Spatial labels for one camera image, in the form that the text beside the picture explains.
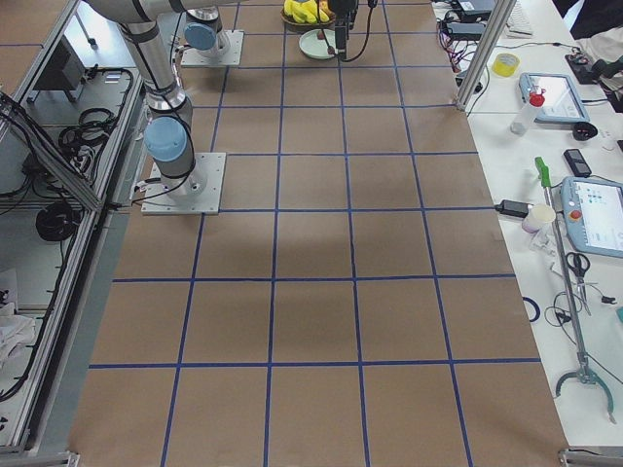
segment wooden bowl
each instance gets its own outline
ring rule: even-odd
[[[329,15],[329,20],[326,22],[317,22],[316,24],[307,24],[296,22],[293,17],[289,17],[285,14],[283,9],[281,9],[281,19],[285,23],[285,28],[288,31],[298,32],[299,34],[303,34],[304,32],[312,31],[314,29],[319,29],[320,27],[330,27],[335,22],[335,13],[331,13]]]

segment blue joint cap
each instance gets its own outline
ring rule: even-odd
[[[184,29],[188,44],[200,51],[209,51],[216,44],[216,32],[211,27],[199,22],[191,22]]]
[[[160,117],[145,128],[145,146],[156,161],[177,160],[188,144],[184,126],[172,117]]]

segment keyboard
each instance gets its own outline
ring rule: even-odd
[[[517,0],[506,22],[506,37],[529,38],[533,33],[528,17],[520,1]]]

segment green handle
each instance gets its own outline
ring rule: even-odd
[[[545,165],[543,158],[535,158],[536,170],[538,170],[538,178],[541,180],[541,187],[551,188],[552,182],[549,180],[549,167]]]

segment black scissors handle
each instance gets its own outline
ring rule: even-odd
[[[575,274],[575,277],[584,278],[584,274],[591,267],[591,260],[581,253],[567,253],[567,266]]]

